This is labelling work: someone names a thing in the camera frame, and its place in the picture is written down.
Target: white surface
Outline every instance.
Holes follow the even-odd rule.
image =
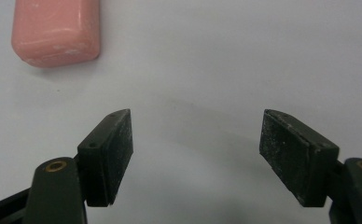
[[[130,108],[131,163],[90,223],[329,223],[258,155],[260,125],[281,110],[340,161],[362,157],[362,1],[102,0],[100,58],[56,69],[12,51],[13,6],[0,1],[0,200]]]

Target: soap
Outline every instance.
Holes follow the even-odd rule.
[[[100,0],[16,0],[12,48],[36,67],[95,59],[100,53]]]

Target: black plastic mount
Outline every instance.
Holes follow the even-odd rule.
[[[333,224],[362,224],[362,159],[337,161],[339,148],[294,117],[265,110],[259,152],[304,207],[322,207]]]
[[[84,201],[112,204],[132,153],[131,111],[109,114],[78,146],[74,159],[42,163],[30,189],[0,201],[0,223],[87,223]]]

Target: pink soap bar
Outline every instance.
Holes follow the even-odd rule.
[[[12,48],[32,66],[81,63],[100,53],[99,0],[16,0]]]

